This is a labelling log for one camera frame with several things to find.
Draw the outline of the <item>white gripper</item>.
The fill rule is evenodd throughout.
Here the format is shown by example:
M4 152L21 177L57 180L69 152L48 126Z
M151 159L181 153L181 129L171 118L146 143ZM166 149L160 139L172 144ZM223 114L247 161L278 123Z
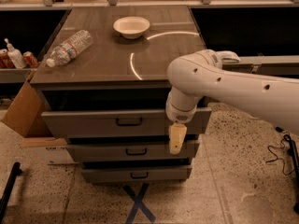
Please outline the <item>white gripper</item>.
M193 96L173 87L168 93L165 112L167 117L175 122L169 126L169 151L171 154L179 154L187 133L187 127L181 123L192 120L198 102L202 96Z

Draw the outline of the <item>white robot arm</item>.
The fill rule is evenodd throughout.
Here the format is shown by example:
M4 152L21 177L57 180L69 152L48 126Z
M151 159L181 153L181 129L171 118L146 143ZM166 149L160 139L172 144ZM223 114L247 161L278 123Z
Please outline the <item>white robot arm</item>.
M234 106L284 130L299 134L299 80L286 77L225 71L222 64L238 61L231 51L203 49L176 58L168 65L171 91L165 112L169 126L169 150L181 151L186 124L203 97Z

